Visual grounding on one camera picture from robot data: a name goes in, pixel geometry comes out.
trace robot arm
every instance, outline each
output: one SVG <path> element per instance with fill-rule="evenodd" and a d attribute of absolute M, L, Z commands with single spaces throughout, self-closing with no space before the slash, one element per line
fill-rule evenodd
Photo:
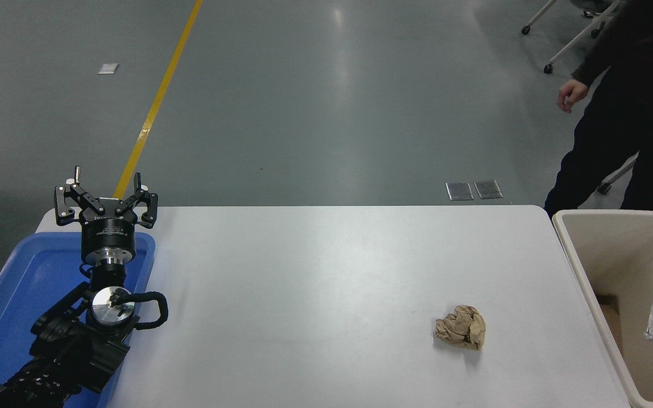
<path fill-rule="evenodd" d="M 168 319 L 163 294 L 131 294 L 124 287 L 125 264 L 135 257 L 135 225 L 152 228 L 158 217 L 158 196 L 142 185 L 139 173 L 134 187 L 124 201 L 94 198 L 80 185 L 79 166 L 75 178 L 56 186 L 57 225 L 76 220 L 82 225 L 81 257 L 91 266 L 90 281 L 72 289 L 34 323 L 31 333 L 37 337 L 29 349 L 33 359 L 0 384 L 0 406 L 62 407 L 82 387 L 101 392 L 130 349 L 125 338 Z M 80 207 L 77 218 L 67 199 Z M 140 202 L 147 211 L 138 219 L 134 209 Z M 158 302 L 160 317 L 140 322 L 135 303 L 150 300 Z"/>

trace blue tray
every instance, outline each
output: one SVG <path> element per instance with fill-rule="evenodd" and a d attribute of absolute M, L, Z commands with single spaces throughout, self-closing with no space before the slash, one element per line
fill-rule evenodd
<path fill-rule="evenodd" d="M 5 263 L 0 273 L 0 383 L 31 360 L 29 346 L 35 336 L 29 329 L 37 318 L 76 285 L 86 281 L 79 271 L 82 263 L 80 237 L 79 232 L 31 235 L 16 246 Z M 135 248 L 137 256 L 127 265 L 125 287 L 130 292 L 145 292 L 155 240 L 138 232 Z M 65 408 L 104 408 L 119 374 L 118 369 L 102 393 L 83 388 L 65 403 Z"/>

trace beige bin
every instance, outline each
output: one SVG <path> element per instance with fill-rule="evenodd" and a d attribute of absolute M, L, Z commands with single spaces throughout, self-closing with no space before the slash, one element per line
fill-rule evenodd
<path fill-rule="evenodd" d="M 653 211 L 568 210 L 553 222 L 631 405 L 653 407 Z M 621 352 L 594 292 L 617 299 Z"/>

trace brown paper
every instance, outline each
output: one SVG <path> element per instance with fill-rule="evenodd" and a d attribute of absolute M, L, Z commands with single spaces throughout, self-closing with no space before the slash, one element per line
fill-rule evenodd
<path fill-rule="evenodd" d="M 446 318 L 435 320 L 435 335 L 447 344 L 480 350 L 485 343 L 485 320 L 477 308 L 459 305 Z"/>

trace yellow floor line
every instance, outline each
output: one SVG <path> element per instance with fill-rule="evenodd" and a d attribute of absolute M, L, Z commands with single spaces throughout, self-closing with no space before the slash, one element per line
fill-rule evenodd
<path fill-rule="evenodd" d="M 127 189 L 130 181 L 133 179 L 133 174 L 135 174 L 135 166 L 138 164 L 138 159 L 140 158 L 140 154 L 143 151 L 143 147 L 145 147 L 145 142 L 147 142 L 147 137 L 148 134 L 150 134 L 150 129 L 152 129 L 152 124 L 155 122 L 155 116 L 158 115 L 160 104 L 163 103 L 163 98 L 166 97 L 168 85 L 171 84 L 173 73 L 178 66 L 179 59 L 181 59 L 181 54 L 183 53 L 183 49 L 186 46 L 186 42 L 188 42 L 188 36 L 190 35 L 191 28 L 193 28 L 193 23 L 195 23 L 195 18 L 198 16 L 198 10 L 200 10 L 200 5 L 202 2 L 203 0 L 196 0 L 195 5 L 193 5 L 193 10 L 191 11 L 188 22 L 183 29 L 181 39 L 178 41 L 176 51 L 173 52 L 173 57 L 171 57 L 171 62 L 168 64 L 166 74 L 163 75 L 163 80 L 160 83 L 160 88 L 158 88 L 158 93 L 155 94 L 155 100 L 152 101 L 150 111 L 147 113 L 147 118 L 145 118 L 145 123 L 140 130 L 140 135 L 138 135 L 138 139 L 135 141 L 135 146 L 130 153 L 130 158 L 128 159 L 127 164 L 125 164 L 125 169 L 122 171 L 122 176 L 120 176 L 120 181 L 117 183 L 117 188 L 115 188 L 113 197 L 122 199 L 122 197 L 125 195 L 125 189 Z"/>

